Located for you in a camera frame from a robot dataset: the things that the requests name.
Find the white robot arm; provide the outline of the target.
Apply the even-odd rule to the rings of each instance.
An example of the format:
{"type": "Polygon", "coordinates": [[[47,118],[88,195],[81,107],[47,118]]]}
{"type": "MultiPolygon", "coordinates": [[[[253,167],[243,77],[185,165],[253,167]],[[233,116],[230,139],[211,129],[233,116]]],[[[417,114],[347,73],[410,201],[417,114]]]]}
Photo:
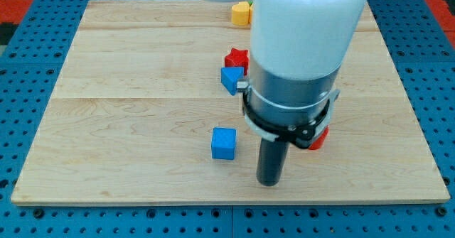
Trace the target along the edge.
{"type": "Polygon", "coordinates": [[[330,122],[333,83],[366,0],[250,1],[246,121],[265,141],[308,148],[330,122]]]}

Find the red block behind arm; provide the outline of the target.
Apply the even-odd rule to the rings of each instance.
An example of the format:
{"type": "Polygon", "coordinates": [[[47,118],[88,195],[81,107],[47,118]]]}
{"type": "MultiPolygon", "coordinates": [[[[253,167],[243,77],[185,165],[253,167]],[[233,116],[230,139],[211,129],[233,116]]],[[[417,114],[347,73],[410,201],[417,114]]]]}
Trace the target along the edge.
{"type": "Polygon", "coordinates": [[[317,140],[315,140],[315,142],[313,142],[310,147],[308,147],[308,150],[319,150],[323,144],[324,144],[324,141],[326,140],[326,137],[328,136],[328,133],[329,133],[329,127],[327,126],[323,133],[317,138],[317,140]]]}

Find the yellow block behind arm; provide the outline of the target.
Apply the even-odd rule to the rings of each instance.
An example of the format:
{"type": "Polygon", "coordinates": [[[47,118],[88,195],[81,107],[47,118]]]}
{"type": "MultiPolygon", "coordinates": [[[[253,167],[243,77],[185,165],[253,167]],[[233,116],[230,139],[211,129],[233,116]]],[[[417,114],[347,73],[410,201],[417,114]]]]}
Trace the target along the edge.
{"type": "Polygon", "coordinates": [[[254,12],[254,4],[251,4],[251,5],[249,6],[249,16],[248,16],[248,23],[249,23],[249,24],[252,23],[253,12],[254,12]]]}

